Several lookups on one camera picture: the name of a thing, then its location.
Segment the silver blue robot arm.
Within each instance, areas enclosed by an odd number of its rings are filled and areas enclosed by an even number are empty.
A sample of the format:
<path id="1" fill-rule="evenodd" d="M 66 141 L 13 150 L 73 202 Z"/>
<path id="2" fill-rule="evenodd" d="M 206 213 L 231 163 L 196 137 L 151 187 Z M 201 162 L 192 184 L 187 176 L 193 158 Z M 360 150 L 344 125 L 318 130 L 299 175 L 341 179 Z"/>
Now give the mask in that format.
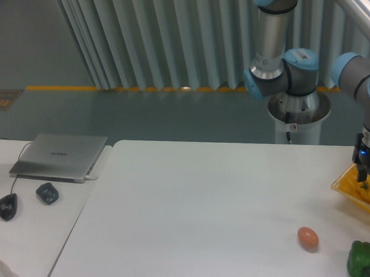
<path id="1" fill-rule="evenodd" d="M 269 114 L 276 120 L 276 142 L 291 143 L 300 126 L 321 121 L 330 108 L 316 90 L 318 57 L 306 48 L 283 51 L 289 14 L 298 0 L 252 0 L 260 10 L 256 55 L 244 71 L 251 96 L 271 96 Z M 352 162 L 357 182 L 370 177 L 370 57 L 339 56 L 330 76 L 338 88 L 364 108 L 363 130 L 357 133 Z"/>

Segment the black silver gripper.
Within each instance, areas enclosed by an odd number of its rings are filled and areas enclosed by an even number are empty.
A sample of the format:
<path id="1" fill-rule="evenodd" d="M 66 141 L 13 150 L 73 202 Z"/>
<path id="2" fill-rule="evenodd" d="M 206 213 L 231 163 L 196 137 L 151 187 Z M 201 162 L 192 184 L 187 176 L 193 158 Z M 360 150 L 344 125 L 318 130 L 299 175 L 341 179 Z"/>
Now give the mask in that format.
<path id="1" fill-rule="evenodd" d="M 368 129 L 362 129 L 357 133 L 352 162 L 357 164 L 357 182 L 365 182 L 368 175 L 366 169 L 370 169 L 370 131 Z"/>

